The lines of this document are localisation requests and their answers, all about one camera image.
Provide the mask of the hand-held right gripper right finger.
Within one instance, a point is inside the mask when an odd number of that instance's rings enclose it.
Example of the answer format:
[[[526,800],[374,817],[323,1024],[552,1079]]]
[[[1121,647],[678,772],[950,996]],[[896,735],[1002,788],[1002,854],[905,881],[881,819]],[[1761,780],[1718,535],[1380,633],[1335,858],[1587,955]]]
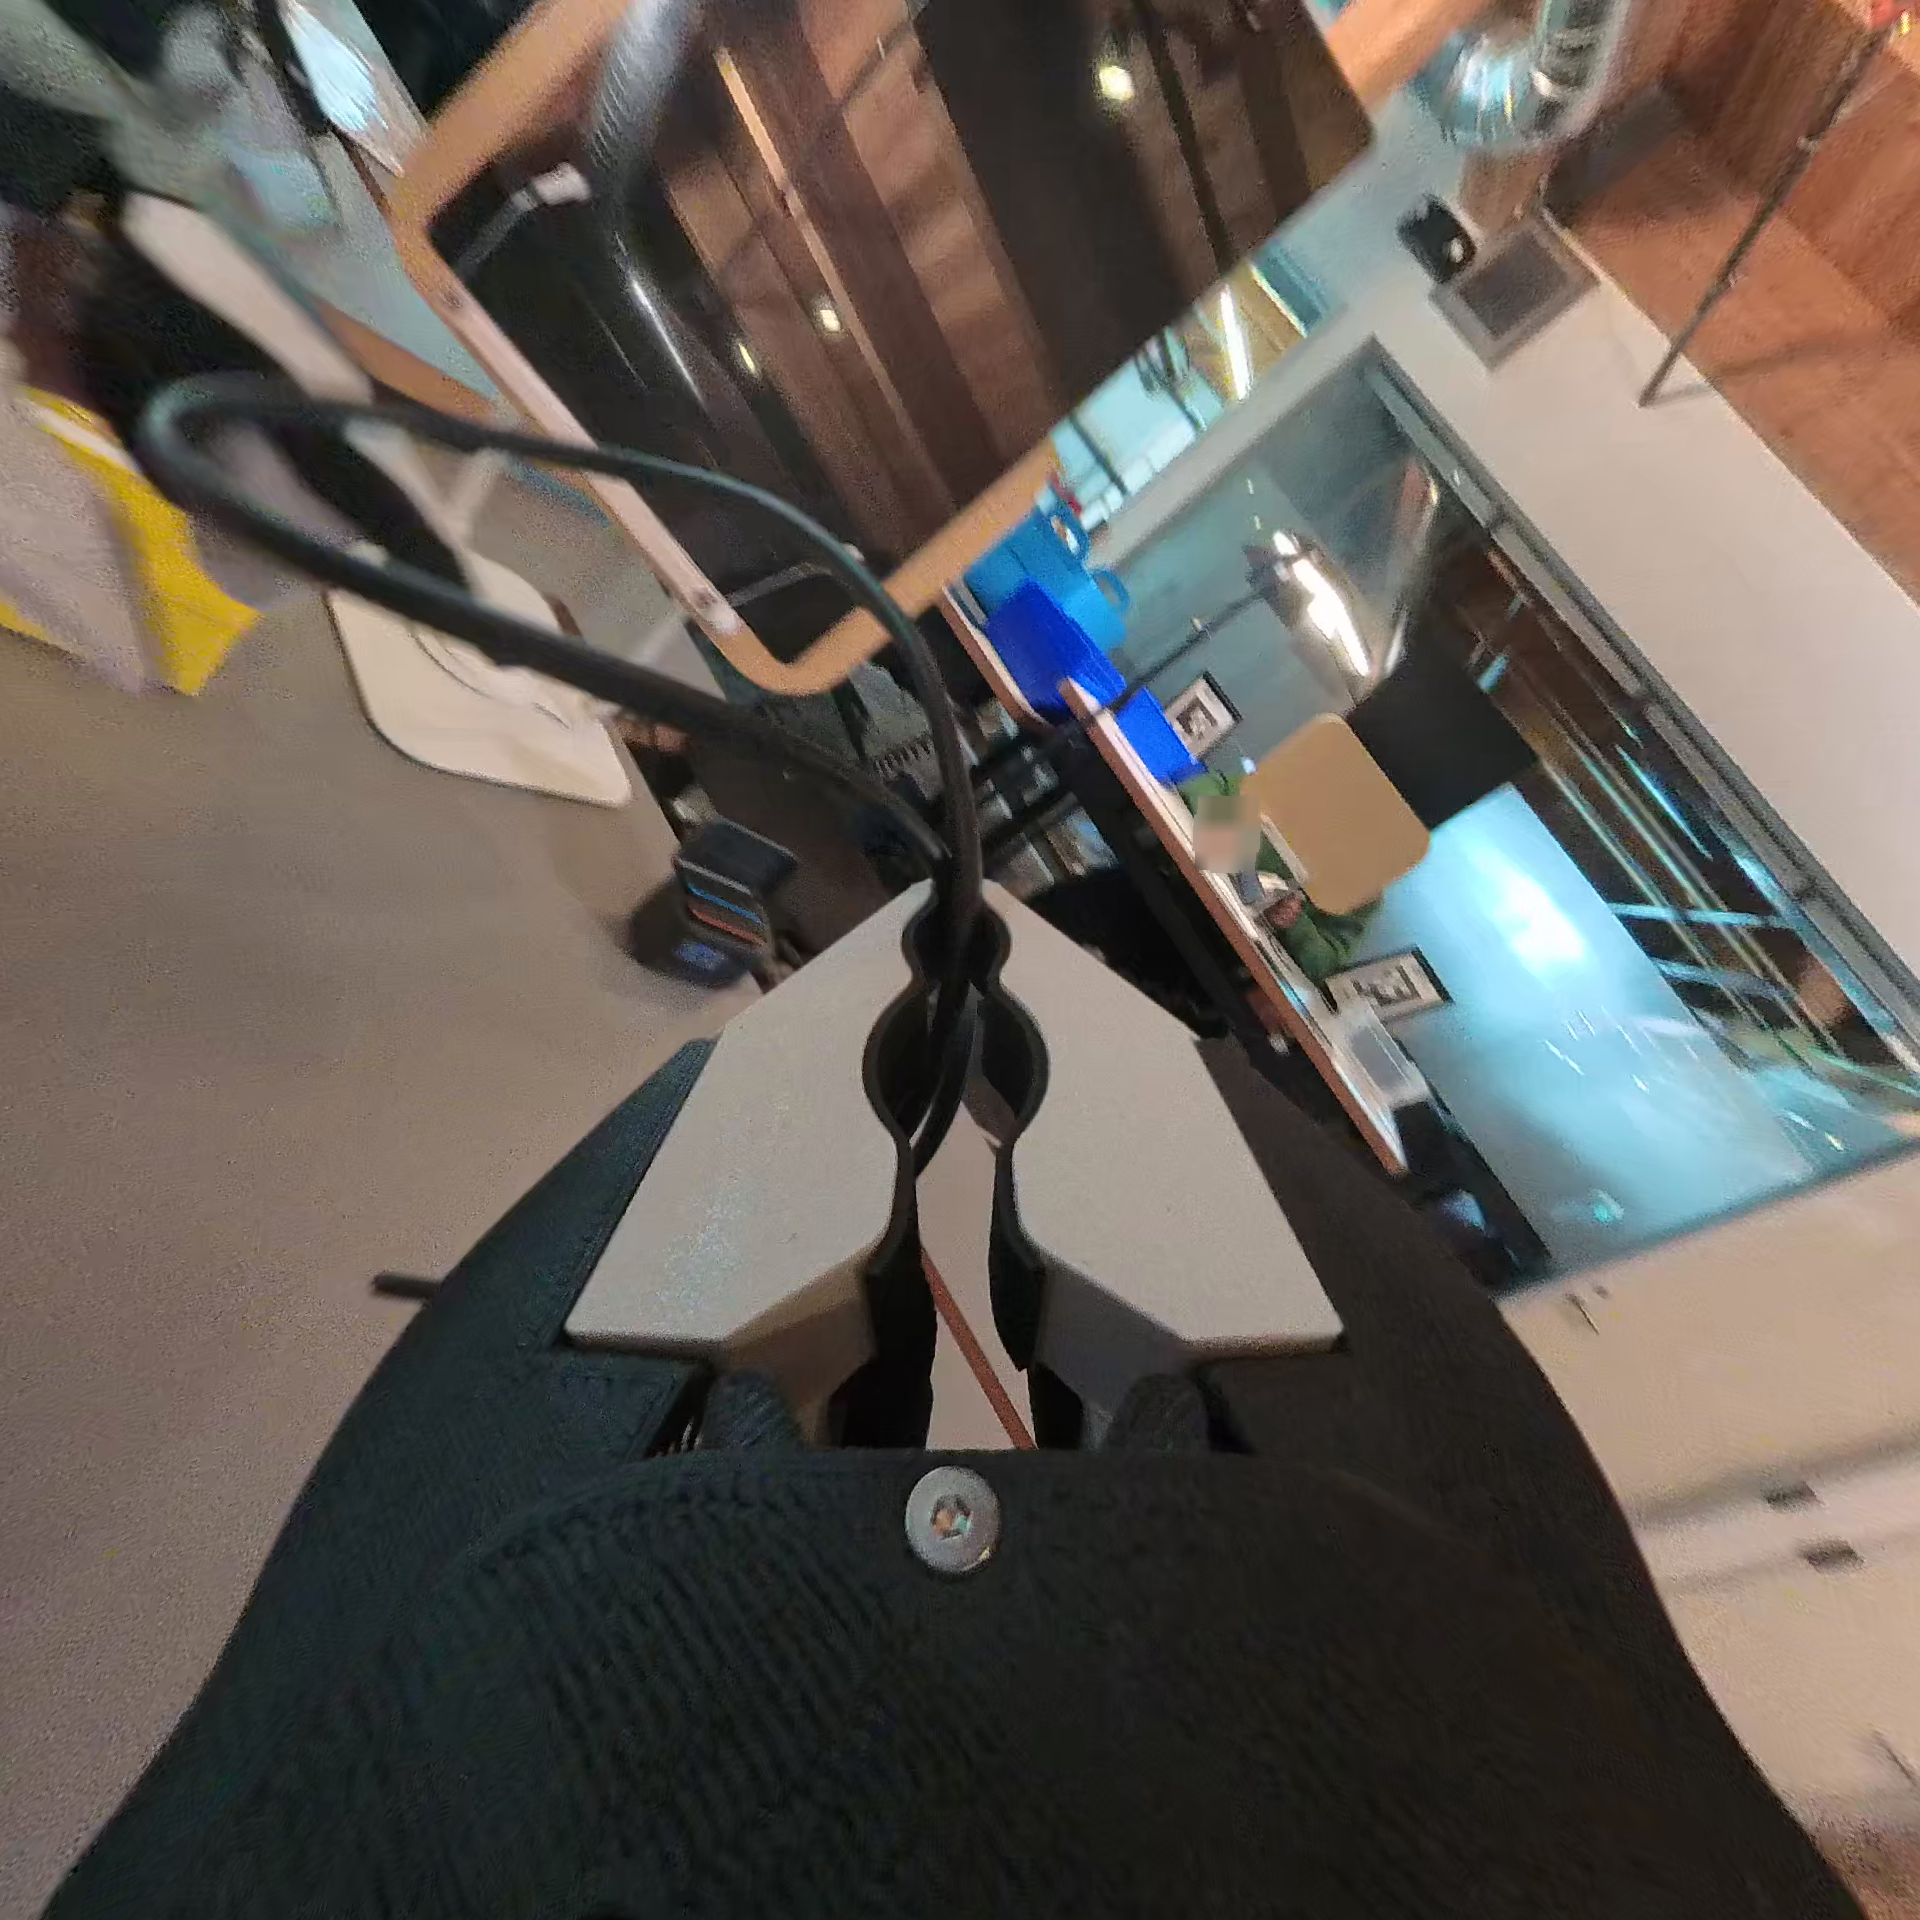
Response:
[[[993,1322],[1035,1440],[1098,1444],[1153,1377],[1332,1353],[1340,1315],[1194,1032],[998,883],[976,936]]]

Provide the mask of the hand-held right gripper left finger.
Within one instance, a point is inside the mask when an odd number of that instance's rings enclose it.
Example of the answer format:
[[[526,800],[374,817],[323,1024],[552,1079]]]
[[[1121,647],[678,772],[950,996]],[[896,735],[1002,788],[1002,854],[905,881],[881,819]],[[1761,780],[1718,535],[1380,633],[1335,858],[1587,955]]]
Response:
[[[911,887],[724,1024],[567,1316],[577,1347],[769,1377],[822,1443],[926,1444],[938,1312],[895,1102],[929,906]]]

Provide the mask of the wood-edged desk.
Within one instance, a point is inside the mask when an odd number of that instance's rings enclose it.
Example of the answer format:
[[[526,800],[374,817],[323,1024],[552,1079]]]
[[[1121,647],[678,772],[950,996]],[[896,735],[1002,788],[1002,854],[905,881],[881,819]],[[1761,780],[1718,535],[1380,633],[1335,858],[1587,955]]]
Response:
[[[976,794],[1002,812],[988,838],[990,868],[1087,815],[1251,1068],[1313,1118],[1340,1124],[1387,1180],[1409,1185],[1419,1166],[1395,1098],[1355,1064],[1319,991],[1232,884],[1198,866],[1180,795],[1146,770],[1116,719],[1078,684],[1065,686],[1065,699],[1084,728],[1052,728],[993,650],[963,588],[945,593],[943,614],[1016,728],[975,768]]]

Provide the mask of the black power station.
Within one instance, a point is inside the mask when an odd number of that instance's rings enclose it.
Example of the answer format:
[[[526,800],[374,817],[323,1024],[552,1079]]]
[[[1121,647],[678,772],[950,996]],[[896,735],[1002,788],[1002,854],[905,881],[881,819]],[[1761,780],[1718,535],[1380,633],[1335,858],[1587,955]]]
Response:
[[[626,922],[626,955],[702,991],[728,991],[778,946],[776,903],[801,860],[747,826],[714,819],[679,841],[670,875]]]

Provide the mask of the blue plastic bin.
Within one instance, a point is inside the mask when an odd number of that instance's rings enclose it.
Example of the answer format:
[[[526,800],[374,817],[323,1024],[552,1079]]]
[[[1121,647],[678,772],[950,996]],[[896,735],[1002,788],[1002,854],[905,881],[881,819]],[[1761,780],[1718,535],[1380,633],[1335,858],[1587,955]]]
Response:
[[[1182,787],[1208,770],[1153,691],[1142,689],[1118,710],[1118,730],[1142,767],[1162,784]]]
[[[1116,707],[1124,674],[1102,643],[1038,582],[1023,584],[988,623],[988,640],[1024,704],[1050,723],[1073,719],[1064,686]]]

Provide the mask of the glass office window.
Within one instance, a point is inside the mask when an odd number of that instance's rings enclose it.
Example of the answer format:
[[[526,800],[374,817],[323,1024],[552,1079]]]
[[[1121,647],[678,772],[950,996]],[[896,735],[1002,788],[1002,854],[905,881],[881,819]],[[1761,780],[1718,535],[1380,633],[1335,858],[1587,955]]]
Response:
[[[1455,1002],[1392,1024],[1514,1202],[1520,1274],[1577,1274],[1916,1158],[1916,986],[1751,800],[1595,603],[1379,350],[1316,380],[1121,560],[1139,672],[1290,528],[1348,582],[1376,686],[1455,658],[1539,754],[1430,831],[1351,968],[1419,946]],[[1236,787],[1348,691],[1264,609],[1153,686],[1211,672]]]

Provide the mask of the black monitor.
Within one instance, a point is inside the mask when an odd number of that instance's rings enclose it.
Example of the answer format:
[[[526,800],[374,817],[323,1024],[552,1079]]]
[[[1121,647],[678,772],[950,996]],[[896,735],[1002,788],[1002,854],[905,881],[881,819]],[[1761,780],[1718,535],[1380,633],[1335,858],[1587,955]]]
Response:
[[[1426,831],[1523,780],[1539,754],[1455,658],[1406,652],[1346,726]]]

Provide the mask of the white door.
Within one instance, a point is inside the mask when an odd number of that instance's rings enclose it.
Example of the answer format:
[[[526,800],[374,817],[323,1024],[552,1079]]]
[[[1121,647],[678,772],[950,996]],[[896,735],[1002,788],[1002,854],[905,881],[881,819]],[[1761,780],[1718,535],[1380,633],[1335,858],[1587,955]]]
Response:
[[[1916,1830],[1916,1158],[1505,1308],[1751,1758],[1817,1826]]]

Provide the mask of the yellow box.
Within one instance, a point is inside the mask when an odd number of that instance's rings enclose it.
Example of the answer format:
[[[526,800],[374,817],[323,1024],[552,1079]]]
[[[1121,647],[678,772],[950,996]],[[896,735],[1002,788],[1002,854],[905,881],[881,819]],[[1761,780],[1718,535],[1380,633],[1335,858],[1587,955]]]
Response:
[[[6,386],[3,624],[126,691],[201,692],[256,614],[89,409]]]

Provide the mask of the vent grille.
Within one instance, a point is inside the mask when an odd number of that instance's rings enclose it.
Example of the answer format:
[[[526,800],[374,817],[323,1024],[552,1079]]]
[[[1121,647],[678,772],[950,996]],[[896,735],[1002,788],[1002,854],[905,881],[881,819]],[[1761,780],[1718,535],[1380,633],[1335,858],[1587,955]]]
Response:
[[[1432,296],[1432,306],[1488,371],[1500,369],[1595,287],[1594,267],[1543,218],[1502,232]]]

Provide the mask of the light blue handled bin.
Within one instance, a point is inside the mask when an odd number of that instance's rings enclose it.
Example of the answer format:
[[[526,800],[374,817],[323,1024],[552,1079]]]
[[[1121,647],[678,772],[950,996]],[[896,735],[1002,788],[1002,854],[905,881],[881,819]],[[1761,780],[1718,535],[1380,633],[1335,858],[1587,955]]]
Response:
[[[964,575],[972,603],[993,617],[1024,586],[1038,586],[1099,647],[1124,636],[1132,594],[1108,568],[1096,568],[1090,535],[1070,500],[1044,498]]]

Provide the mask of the black wall device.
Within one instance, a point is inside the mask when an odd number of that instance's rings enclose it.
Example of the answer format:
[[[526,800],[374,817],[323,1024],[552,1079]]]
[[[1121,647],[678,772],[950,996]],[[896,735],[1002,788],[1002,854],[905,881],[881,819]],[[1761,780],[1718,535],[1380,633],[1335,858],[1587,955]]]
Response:
[[[1433,195],[1417,199],[1396,219],[1396,238],[1433,289],[1450,287],[1480,257],[1474,232]]]

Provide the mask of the silver air duct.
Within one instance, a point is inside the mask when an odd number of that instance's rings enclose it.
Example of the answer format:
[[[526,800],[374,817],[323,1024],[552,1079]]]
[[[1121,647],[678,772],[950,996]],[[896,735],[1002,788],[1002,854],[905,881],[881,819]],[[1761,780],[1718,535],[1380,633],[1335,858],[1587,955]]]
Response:
[[[1540,2],[1529,20],[1457,33],[1411,91],[1466,153],[1545,152],[1594,122],[1634,11],[1633,2]]]

